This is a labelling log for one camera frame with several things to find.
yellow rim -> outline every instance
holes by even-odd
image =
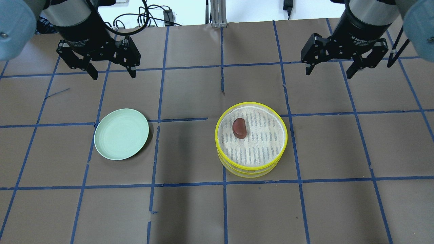
[[[259,171],[259,172],[242,172],[242,171],[240,171],[240,169],[238,169],[238,168],[234,168],[233,165],[230,165],[230,164],[226,163],[226,162],[222,159],[222,157],[221,157],[220,154],[218,155],[218,157],[219,157],[221,163],[223,164],[223,166],[225,166],[225,168],[227,168],[228,170],[229,170],[229,168],[230,168],[230,170],[234,170],[234,171],[236,171],[237,173],[245,174],[245,175],[259,175],[259,174],[262,174],[262,173],[264,173],[264,172],[269,172],[269,171],[270,171],[271,169],[273,169],[273,168],[277,165],[277,163],[278,163],[278,162],[274,162],[273,165],[271,165],[269,168],[267,168],[267,169],[264,170],[264,171]]]
[[[234,175],[236,175],[236,176],[239,176],[239,177],[243,177],[243,178],[249,178],[249,179],[264,176],[264,175],[270,173],[270,172],[274,169],[274,167],[277,166],[277,164],[275,164],[275,165],[272,166],[272,168],[270,168],[270,169],[268,169],[268,170],[266,170],[266,171],[264,171],[264,172],[257,173],[257,174],[255,174],[255,175],[247,175],[247,174],[245,174],[245,173],[241,173],[241,172],[239,172],[239,171],[233,170],[233,169],[230,168],[228,165],[225,165],[225,164],[223,164],[223,165],[224,165],[224,167],[225,167],[229,172],[231,172],[232,174],[234,174]]]
[[[225,154],[225,153],[223,152],[223,150],[221,149],[221,147],[220,147],[220,145],[219,145],[219,143],[218,143],[218,136],[217,136],[217,134],[218,134],[218,128],[219,128],[219,125],[220,125],[221,121],[223,120],[223,118],[224,118],[224,117],[225,117],[229,112],[231,112],[234,108],[236,108],[236,107],[238,107],[238,106],[241,106],[241,105],[249,105],[249,104],[260,105],[260,106],[262,106],[262,107],[264,107],[264,108],[269,109],[269,110],[270,110],[270,111],[271,111],[271,112],[272,112],[272,113],[273,113],[273,114],[274,114],[274,115],[275,115],[275,116],[280,120],[280,122],[282,123],[282,126],[283,126],[283,130],[285,131],[285,143],[283,144],[282,150],[281,150],[280,153],[276,156],[276,158],[275,158],[274,160],[272,160],[270,163],[266,164],[266,165],[256,166],[256,167],[247,167],[247,166],[244,166],[244,165],[239,165],[239,164],[235,163],[234,161],[230,160],[229,157],[226,156],[226,154]],[[282,157],[282,154],[283,154],[283,152],[284,152],[285,149],[286,149],[286,145],[288,144],[288,130],[286,129],[285,123],[283,122],[283,120],[282,120],[282,118],[279,116],[279,114],[276,113],[276,112],[275,112],[273,109],[271,109],[270,107],[268,107],[268,106],[266,106],[266,105],[264,105],[264,104],[258,103],[258,102],[242,102],[242,103],[235,104],[234,106],[230,107],[228,110],[226,110],[226,111],[222,114],[222,116],[220,117],[220,119],[219,119],[218,122],[217,122],[216,130],[215,130],[215,133],[214,133],[214,139],[215,139],[215,142],[216,142],[217,151],[218,151],[218,153],[220,154],[220,156],[224,158],[224,160],[226,160],[227,162],[229,162],[229,163],[232,164],[233,166],[235,166],[235,167],[237,167],[237,168],[240,168],[240,169],[245,169],[245,170],[260,170],[260,169],[267,168],[268,166],[272,165],[273,163],[276,163],[276,162],[277,162],[277,161]]]

red bean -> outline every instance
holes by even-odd
[[[244,139],[247,136],[246,122],[243,118],[237,118],[232,124],[232,132],[236,138]]]

metal frame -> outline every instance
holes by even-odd
[[[227,27],[226,0],[211,0],[212,27]]]

power adapter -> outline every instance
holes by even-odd
[[[173,26],[174,25],[173,23],[175,22],[173,11],[171,9],[164,10],[163,15],[164,15],[164,26]]]

blue tape grid line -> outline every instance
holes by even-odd
[[[224,62],[223,62],[223,27],[220,27],[220,57],[221,57],[221,91],[224,92]]]
[[[327,22],[327,26],[329,27],[330,34],[332,34],[332,28],[330,26],[329,19],[326,19],[326,22]],[[355,120],[356,120],[356,123],[357,123],[358,132],[359,132],[360,138],[362,140],[363,149],[365,151],[365,156],[366,156],[366,161],[368,162],[368,167],[369,167],[369,171],[371,173],[372,183],[374,185],[375,194],[377,196],[378,205],[380,207],[380,213],[381,213],[381,217],[383,218],[383,223],[384,223],[384,226],[385,226],[387,238],[389,240],[389,244],[393,244],[392,236],[391,236],[390,230],[389,230],[389,225],[388,225],[387,219],[386,219],[386,214],[385,214],[384,208],[383,208],[383,203],[381,201],[380,192],[378,190],[377,181],[375,180],[374,170],[371,167],[371,159],[369,157],[369,152],[368,152],[368,147],[366,146],[365,137],[363,136],[362,126],[360,125],[357,109],[356,109],[355,104],[354,104],[354,100],[353,100],[353,97],[352,97],[352,94],[351,94],[351,90],[350,90],[350,87],[349,87],[347,76],[345,74],[344,66],[342,65],[342,62],[340,62],[340,61],[339,61],[339,66],[341,67],[342,76],[344,78],[345,86],[346,86],[347,91],[348,91],[348,96],[349,96],[350,101],[351,101],[351,106],[352,106],[352,109],[353,109],[353,112],[354,112],[354,117],[355,117]]]
[[[276,35],[276,43],[277,43],[277,50],[279,51],[279,61],[280,61],[280,70],[282,72],[282,82],[283,82],[283,91],[285,93],[285,100],[286,100],[286,108],[288,110],[288,118],[289,118],[289,130],[291,133],[291,140],[293,143],[293,150],[294,150],[294,158],[296,162],[296,169],[297,169],[297,180],[299,184],[299,192],[300,192],[300,201],[301,201],[301,208],[302,208],[302,214],[303,214],[303,222],[304,222],[304,230],[306,233],[306,242],[307,244],[310,244],[310,237],[309,237],[309,228],[307,225],[307,216],[306,216],[306,207],[304,204],[304,194],[303,194],[303,181],[300,174],[300,166],[299,166],[299,160],[298,160],[298,154],[297,154],[297,145],[296,145],[296,139],[294,134],[294,126],[293,126],[293,119],[291,114],[291,108],[289,106],[288,102],[288,91],[286,90],[286,79],[285,79],[285,70],[283,68],[283,60],[282,60],[282,51],[280,49],[280,43],[279,43],[279,35],[277,34],[277,28],[276,28],[276,22],[273,20],[273,28],[274,28],[274,34]]]
[[[98,123],[99,123],[99,117],[101,115],[102,101],[104,100],[105,86],[107,85],[107,79],[109,77],[108,75],[109,75],[109,69],[110,69],[111,64],[112,64],[112,62],[109,61],[108,65],[107,65],[107,70],[105,71],[104,84],[102,85],[101,97],[99,99],[98,112],[96,114],[96,119],[95,119],[95,123],[94,123],[94,127],[95,127],[94,128],[94,132],[93,132],[94,134],[95,134],[96,127],[98,126]],[[89,156],[88,156],[88,159],[87,159],[86,169],[85,169],[84,176],[83,176],[83,182],[82,182],[82,185],[80,187],[80,196],[79,196],[79,201],[78,201],[78,204],[77,204],[76,216],[74,218],[74,225],[72,227],[70,244],[74,243],[74,238],[76,236],[77,223],[78,223],[78,220],[79,220],[80,208],[81,208],[81,203],[82,203],[82,200],[83,200],[83,194],[84,194],[84,190],[85,190],[85,186],[86,186],[87,174],[89,172],[89,162],[90,162],[90,159],[92,157],[94,143],[95,142],[94,142],[93,137],[92,137],[92,142],[90,144],[90,149],[89,149]]]
[[[413,57],[399,57],[398,59],[419,59],[418,56]],[[332,59],[327,61],[328,63],[333,62],[351,62],[352,60],[347,59]],[[242,64],[223,64],[223,65],[204,65],[204,66],[183,66],[183,67],[165,67],[165,70],[174,70],[174,69],[206,69],[206,68],[217,68],[217,67],[241,67],[241,66],[263,66],[263,65],[279,65],[279,64],[296,64],[302,63],[301,61],[284,61],[284,62],[271,62],[271,63],[242,63]],[[152,70],[163,70],[163,68],[147,68],[147,69],[137,69],[137,71],[152,71]],[[98,71],[98,73],[118,73],[118,72],[127,72],[125,69],[119,70],[106,70],[106,71]],[[70,73],[55,73],[55,74],[33,74],[33,75],[11,75],[11,76],[3,76],[3,78],[17,78],[17,77],[35,77],[35,76],[67,76],[67,75],[79,75],[79,74],[87,74],[86,72],[70,72]]]
[[[163,89],[164,89],[164,74],[166,71],[166,58],[167,58],[167,46],[169,41],[169,30],[170,27],[166,29],[166,40],[164,43],[164,56],[163,56],[163,69],[161,72],[161,86],[160,86],[160,100],[158,104],[158,123],[161,123],[161,105],[163,103]],[[151,182],[151,193],[149,196],[149,211],[154,214],[153,206],[154,206],[154,191],[155,191],[155,177],[157,172],[157,158],[158,158],[158,142],[160,138],[160,126],[157,127],[157,138],[155,140],[155,154],[154,154],[154,166],[152,168],[152,182]],[[148,228],[146,230],[147,243],[149,243],[151,237],[151,224],[152,221],[148,222]]]
[[[389,30],[387,30],[386,33],[387,33],[387,36],[388,36],[388,38],[389,38],[389,40],[390,40],[390,43],[392,43],[392,45],[393,45],[393,44],[394,44],[394,41],[393,41],[393,39],[392,39],[392,36],[391,36],[390,33],[389,33]],[[405,76],[405,79],[407,80],[408,86],[410,87],[410,90],[411,90],[411,92],[413,93],[414,99],[416,100],[416,103],[418,104],[419,112],[421,112],[422,117],[424,118],[425,124],[427,125],[428,131],[429,131],[429,133],[430,133],[431,139],[432,139],[433,142],[434,142],[434,134],[433,134],[433,131],[432,131],[432,129],[431,129],[430,123],[428,122],[428,119],[427,119],[427,117],[426,117],[426,115],[425,115],[425,111],[424,111],[424,109],[422,108],[422,104],[421,104],[421,102],[419,101],[418,96],[416,95],[416,92],[415,92],[415,90],[414,90],[414,88],[413,88],[413,85],[411,84],[410,78],[408,77],[407,72],[405,71],[404,65],[402,64],[402,61],[401,61],[400,59],[398,59],[398,63],[399,63],[399,66],[401,67],[401,70],[402,70],[404,76]]]
[[[59,65],[59,61],[60,61],[60,56],[57,57],[57,61],[56,61],[56,65],[54,66],[53,73],[56,72],[57,66]],[[44,97],[48,96],[48,93],[50,92],[51,84],[53,83],[53,79],[54,79],[54,76],[51,76],[50,82],[49,82],[48,87],[47,87],[47,92],[45,93]],[[46,103],[46,99],[44,99],[44,101],[42,102],[41,110],[39,111],[38,119],[36,121],[37,125],[39,124],[39,121],[41,120],[41,116],[42,116],[42,112],[44,111],[45,103]],[[6,222],[7,222],[7,219],[9,217],[9,213],[10,213],[10,210],[12,208],[13,201],[15,199],[15,194],[16,194],[16,192],[18,190],[18,185],[20,184],[20,181],[21,181],[21,176],[23,175],[24,167],[26,166],[27,159],[29,157],[30,149],[32,148],[32,143],[33,143],[33,140],[35,138],[35,134],[36,134],[36,130],[37,129],[38,129],[38,127],[34,128],[32,137],[31,137],[30,142],[29,142],[29,146],[27,147],[26,156],[24,157],[20,173],[18,174],[18,179],[16,180],[15,187],[13,189],[12,197],[10,198],[9,206],[7,208],[6,215],[4,217],[3,224],[2,224],[2,227],[0,229],[0,240],[1,240],[2,236],[3,236],[4,228],[6,226]]]
[[[228,234],[227,234],[227,181],[226,181],[226,168],[223,168],[223,223],[224,223],[224,244],[228,243]]]
[[[0,74],[0,80],[1,80],[1,78],[3,78],[4,71],[6,70],[6,67],[7,67],[8,64],[9,64],[9,60],[6,61],[6,63],[4,64],[3,70],[1,71],[1,74]]]
[[[163,68],[161,69],[161,86],[160,86],[160,101],[158,104],[158,123],[161,121],[161,105],[163,103],[163,89],[164,89],[164,74],[166,72],[166,57],[167,57],[167,45],[169,40],[169,27],[166,29],[166,41],[164,43],[164,56],[163,56]]]
[[[304,179],[303,183],[327,183],[327,182],[358,182],[372,181],[368,178],[328,178],[328,179]],[[405,180],[434,180],[434,175],[421,176],[389,176],[375,177],[376,181],[405,181]],[[263,185],[263,184],[298,184],[298,179],[293,180],[262,180],[262,181],[209,181],[209,182],[192,182],[192,183],[160,183],[160,184],[130,184],[130,185],[86,185],[85,189],[119,189],[119,188],[160,188],[160,187],[194,187],[194,186],[209,186],[209,185]],[[65,186],[24,186],[18,187],[18,191],[25,190],[59,190],[59,189],[81,189],[81,185],[65,185]],[[14,187],[1,187],[0,191],[13,191]]]
[[[434,112],[434,109],[423,109],[424,112]],[[419,109],[414,110],[391,110],[391,111],[364,111],[357,112],[357,114],[388,114],[388,113],[414,113],[421,112]],[[303,116],[330,116],[330,115],[353,115],[354,112],[328,112],[328,113],[300,113],[292,114],[291,117],[303,117]],[[280,117],[288,118],[288,114],[281,114]],[[201,121],[207,120],[208,117],[200,118],[181,118],[181,119],[161,119],[160,123],[164,122],[182,122],[182,121]],[[149,119],[148,123],[158,123],[158,119]],[[78,122],[78,123],[58,123],[58,124],[38,124],[38,125],[0,125],[1,128],[25,128],[25,127],[50,127],[50,126],[79,126],[79,125],[93,125],[95,122]]]

